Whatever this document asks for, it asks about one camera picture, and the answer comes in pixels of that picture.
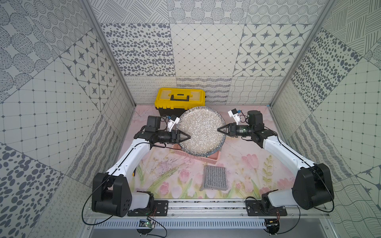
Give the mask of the speckled silver plate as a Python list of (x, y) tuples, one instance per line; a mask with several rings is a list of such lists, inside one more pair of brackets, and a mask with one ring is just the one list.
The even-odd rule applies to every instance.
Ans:
[(176, 129), (190, 136), (180, 143), (182, 150), (190, 155), (208, 157), (217, 152), (225, 142), (226, 135), (217, 131), (225, 126), (223, 117), (210, 107), (195, 107), (180, 116)]

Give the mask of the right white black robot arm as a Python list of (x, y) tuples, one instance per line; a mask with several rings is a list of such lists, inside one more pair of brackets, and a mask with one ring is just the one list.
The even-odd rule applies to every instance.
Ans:
[(334, 202), (331, 172), (327, 165), (317, 164), (286, 145), (275, 131), (265, 126), (260, 111), (248, 111), (244, 125), (239, 124), (241, 120), (239, 110), (231, 110), (228, 114), (235, 121), (218, 128), (218, 132), (256, 143), (279, 159), (295, 176), (291, 189), (274, 190), (262, 194), (263, 212), (283, 206), (299, 206), (309, 210)]

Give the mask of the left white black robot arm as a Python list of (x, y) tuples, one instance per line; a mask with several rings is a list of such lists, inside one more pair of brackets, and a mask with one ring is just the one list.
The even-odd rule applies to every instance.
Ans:
[(167, 127), (161, 129), (161, 117), (150, 116), (147, 124), (135, 135), (131, 146), (121, 159), (105, 173), (98, 173), (93, 179), (90, 196), (94, 212), (124, 217), (130, 211), (148, 216), (155, 210), (154, 196), (148, 191), (132, 192), (130, 182), (138, 165), (153, 147), (166, 148), (167, 144), (180, 144), (190, 135), (173, 127), (180, 118), (172, 115)]

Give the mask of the pink plastic basket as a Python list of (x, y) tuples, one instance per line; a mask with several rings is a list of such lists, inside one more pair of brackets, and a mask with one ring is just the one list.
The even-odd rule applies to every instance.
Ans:
[(186, 158), (190, 158), (193, 160), (198, 160), (208, 164), (213, 164), (213, 165), (215, 165), (220, 158), (220, 151), (217, 151), (216, 153), (213, 153), (208, 157), (201, 157), (201, 156), (190, 155), (182, 150), (175, 150), (175, 149), (171, 149), (171, 150), (174, 151), (174, 153), (177, 155), (184, 156)]

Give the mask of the yellow black toolbox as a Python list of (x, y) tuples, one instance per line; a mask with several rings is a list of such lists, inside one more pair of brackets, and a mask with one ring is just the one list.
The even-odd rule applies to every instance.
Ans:
[(191, 108), (205, 106), (205, 98), (201, 89), (160, 88), (154, 106), (161, 116), (180, 117)]

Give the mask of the left circuit board module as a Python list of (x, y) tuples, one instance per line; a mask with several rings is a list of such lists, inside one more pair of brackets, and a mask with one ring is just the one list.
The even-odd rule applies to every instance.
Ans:
[(153, 222), (147, 220), (147, 219), (140, 219), (139, 224), (137, 226), (137, 232), (141, 235), (148, 235), (153, 229), (155, 228), (155, 225)]

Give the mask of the right black module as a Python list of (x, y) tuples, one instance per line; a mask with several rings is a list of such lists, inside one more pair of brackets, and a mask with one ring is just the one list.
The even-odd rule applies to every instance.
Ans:
[(280, 229), (280, 223), (276, 219), (265, 219), (264, 231), (269, 235), (276, 235)]

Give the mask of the aluminium mounting rail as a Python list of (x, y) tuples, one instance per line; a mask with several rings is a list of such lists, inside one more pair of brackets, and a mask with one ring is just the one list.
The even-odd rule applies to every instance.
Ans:
[(328, 213), (317, 209), (304, 210), (295, 206), (283, 206), (264, 212), (260, 203), (254, 199), (159, 199), (154, 211), (149, 214), (152, 218), (167, 219), (201, 219), (201, 218), (323, 218)]

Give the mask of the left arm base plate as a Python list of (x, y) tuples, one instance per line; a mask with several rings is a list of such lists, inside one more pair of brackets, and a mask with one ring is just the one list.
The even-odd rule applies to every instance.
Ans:
[(153, 200), (146, 208), (131, 210), (129, 217), (166, 217), (168, 214), (168, 200)]

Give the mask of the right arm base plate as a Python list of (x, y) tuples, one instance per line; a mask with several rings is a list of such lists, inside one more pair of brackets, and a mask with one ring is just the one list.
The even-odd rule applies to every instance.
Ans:
[(257, 200), (246, 200), (246, 211), (248, 216), (264, 216), (264, 217), (276, 217), (287, 216), (285, 207), (273, 207), (271, 204), (265, 204), (264, 202)]

